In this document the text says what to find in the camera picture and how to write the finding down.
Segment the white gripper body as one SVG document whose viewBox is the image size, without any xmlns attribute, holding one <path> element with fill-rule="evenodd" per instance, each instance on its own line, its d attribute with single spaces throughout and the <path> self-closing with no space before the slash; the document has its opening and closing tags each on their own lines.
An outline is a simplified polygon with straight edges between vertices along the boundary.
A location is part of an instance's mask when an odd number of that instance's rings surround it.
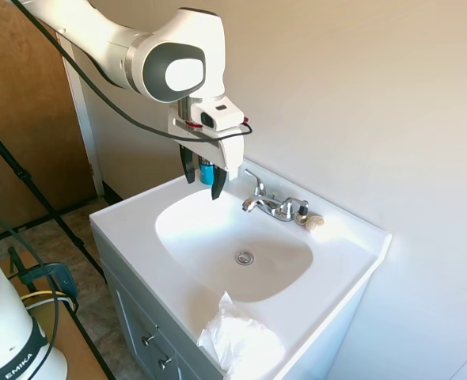
<svg viewBox="0 0 467 380">
<path fill-rule="evenodd" d="M 228 138 L 217 142 L 177 142 L 188 148 L 191 152 L 225 170 L 227 172 L 227 180 L 233 181 L 237 178 L 238 170 L 243 162 L 244 138 L 242 136 L 229 137 L 229 135 L 236 134 L 239 131 L 239 127 L 221 131 L 218 133 L 218 136 L 227 136 Z M 190 128 L 180 119 L 175 108 L 169 110 L 168 133 L 190 139 L 205 139 L 207 137 L 207 135 L 202 134 L 200 131 Z"/>
</svg>

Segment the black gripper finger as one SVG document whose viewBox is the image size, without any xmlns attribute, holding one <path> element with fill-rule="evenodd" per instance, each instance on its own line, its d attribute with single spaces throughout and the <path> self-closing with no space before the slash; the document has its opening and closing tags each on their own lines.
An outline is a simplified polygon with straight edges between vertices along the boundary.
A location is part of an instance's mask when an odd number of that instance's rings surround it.
<svg viewBox="0 0 467 380">
<path fill-rule="evenodd" d="M 187 147 L 180 145 L 180 160 L 184 170 L 184 175 L 189 184 L 195 181 L 196 169 L 194 166 L 194 154 Z"/>
<path fill-rule="evenodd" d="M 218 197 L 220 197 L 222 193 L 227 178 L 227 171 L 225 171 L 221 167 L 214 165 L 213 176 L 214 178 L 211 186 L 211 198 L 213 200 L 216 200 Z"/>
</svg>

